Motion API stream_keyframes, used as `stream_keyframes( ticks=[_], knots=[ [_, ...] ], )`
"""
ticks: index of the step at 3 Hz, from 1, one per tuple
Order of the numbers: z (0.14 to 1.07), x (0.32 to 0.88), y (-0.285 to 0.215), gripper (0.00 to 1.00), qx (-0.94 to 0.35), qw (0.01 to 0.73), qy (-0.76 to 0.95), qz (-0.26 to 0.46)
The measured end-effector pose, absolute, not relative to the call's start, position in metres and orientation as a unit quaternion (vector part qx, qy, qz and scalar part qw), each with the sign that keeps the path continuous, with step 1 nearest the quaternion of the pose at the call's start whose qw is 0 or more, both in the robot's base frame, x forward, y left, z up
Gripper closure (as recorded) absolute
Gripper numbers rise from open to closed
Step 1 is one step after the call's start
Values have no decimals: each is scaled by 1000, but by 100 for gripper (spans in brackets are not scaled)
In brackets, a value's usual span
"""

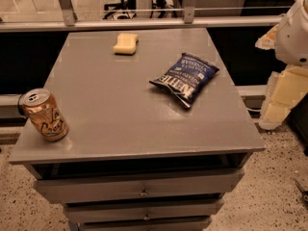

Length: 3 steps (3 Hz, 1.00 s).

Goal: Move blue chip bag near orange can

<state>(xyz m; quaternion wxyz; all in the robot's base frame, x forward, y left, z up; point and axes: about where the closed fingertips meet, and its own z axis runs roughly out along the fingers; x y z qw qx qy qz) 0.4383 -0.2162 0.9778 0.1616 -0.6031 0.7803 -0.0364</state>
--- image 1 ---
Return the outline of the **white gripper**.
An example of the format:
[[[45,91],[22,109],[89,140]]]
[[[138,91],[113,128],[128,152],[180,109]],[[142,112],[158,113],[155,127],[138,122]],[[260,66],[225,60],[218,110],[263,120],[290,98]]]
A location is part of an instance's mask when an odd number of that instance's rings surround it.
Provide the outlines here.
[[[308,93],[308,67],[299,66],[308,65],[307,4],[308,0],[296,0],[279,24],[255,42],[259,49],[275,49],[276,58],[287,64],[281,73],[273,72],[269,77],[258,121],[262,129],[280,126]]]

